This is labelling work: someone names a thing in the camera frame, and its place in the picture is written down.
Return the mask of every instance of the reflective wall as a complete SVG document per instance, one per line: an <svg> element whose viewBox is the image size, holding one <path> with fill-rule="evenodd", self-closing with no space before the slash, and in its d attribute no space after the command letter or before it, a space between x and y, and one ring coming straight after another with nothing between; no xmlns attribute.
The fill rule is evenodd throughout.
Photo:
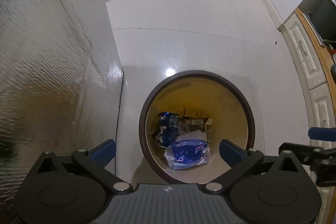
<svg viewBox="0 0 336 224"><path fill-rule="evenodd" d="M0 0L0 223L41 152L115 138L121 84L105 0Z"/></svg>

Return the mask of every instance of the blue gripper pad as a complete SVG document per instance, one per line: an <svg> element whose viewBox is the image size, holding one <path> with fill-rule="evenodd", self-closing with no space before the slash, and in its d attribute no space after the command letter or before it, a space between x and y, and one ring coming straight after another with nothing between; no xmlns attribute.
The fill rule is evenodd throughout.
<svg viewBox="0 0 336 224"><path fill-rule="evenodd" d="M220 142L219 154L230 167L235 166L247 157L247 152L245 150L227 139Z"/></svg>
<svg viewBox="0 0 336 224"><path fill-rule="evenodd" d="M90 150L89 157L98 165L105 167L116 156L116 150L116 142L109 139Z"/></svg>
<svg viewBox="0 0 336 224"><path fill-rule="evenodd" d="M336 142L336 128L312 127L308 131L312 140Z"/></svg>

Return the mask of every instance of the garbage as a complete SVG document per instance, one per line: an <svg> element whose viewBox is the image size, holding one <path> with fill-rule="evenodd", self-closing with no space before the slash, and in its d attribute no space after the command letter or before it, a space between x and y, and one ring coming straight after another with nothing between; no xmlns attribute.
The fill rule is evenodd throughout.
<svg viewBox="0 0 336 224"><path fill-rule="evenodd" d="M196 117L185 117L186 113ZM185 108L180 115L159 114L160 130L152 136L158 146L165 148L162 154L170 168L181 170L209 162L212 118L201 118L201 115L200 109L186 111Z"/></svg>
<svg viewBox="0 0 336 224"><path fill-rule="evenodd" d="M202 132L199 129L196 131L178 136L175 142L185 141L185 140L203 140L206 142L208 141L206 132Z"/></svg>
<svg viewBox="0 0 336 224"><path fill-rule="evenodd" d="M155 142L162 147L168 147L176 140L179 133L179 115L170 112L159 114L160 131L154 134Z"/></svg>
<svg viewBox="0 0 336 224"><path fill-rule="evenodd" d="M188 126L189 131L201 130L206 132L208 142L212 136L212 118L182 118L181 122Z"/></svg>
<svg viewBox="0 0 336 224"><path fill-rule="evenodd" d="M208 142L204 140L183 140L166 148L164 157L169 168L182 170L209 163L211 157Z"/></svg>

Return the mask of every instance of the round joint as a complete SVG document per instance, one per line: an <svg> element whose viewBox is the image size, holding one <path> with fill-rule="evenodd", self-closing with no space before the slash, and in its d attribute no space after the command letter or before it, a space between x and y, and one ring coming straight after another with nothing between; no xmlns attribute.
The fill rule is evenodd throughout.
<svg viewBox="0 0 336 224"><path fill-rule="evenodd" d="M322 160L321 163L323 165L328 165L330 163L330 160Z"/></svg>
<svg viewBox="0 0 336 224"><path fill-rule="evenodd" d="M127 182L117 182L113 184L113 188L120 192L128 190L129 187L130 185Z"/></svg>
<svg viewBox="0 0 336 224"><path fill-rule="evenodd" d="M211 192L217 192L220 189L222 189L223 186L220 183L217 183L217 182L210 182L205 186L205 188L207 188Z"/></svg>

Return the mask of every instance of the blue plastic bag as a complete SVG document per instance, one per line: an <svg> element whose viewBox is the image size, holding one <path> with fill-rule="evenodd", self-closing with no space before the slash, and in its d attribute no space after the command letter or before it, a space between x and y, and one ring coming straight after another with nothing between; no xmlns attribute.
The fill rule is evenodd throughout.
<svg viewBox="0 0 336 224"><path fill-rule="evenodd" d="M196 165L208 164L211 151L204 140L184 140L166 148L165 158L169 168L182 170Z"/></svg>
<svg viewBox="0 0 336 224"><path fill-rule="evenodd" d="M154 135L155 142L163 147L169 146L176 140L179 133L179 115L170 112L159 114L160 131Z"/></svg>

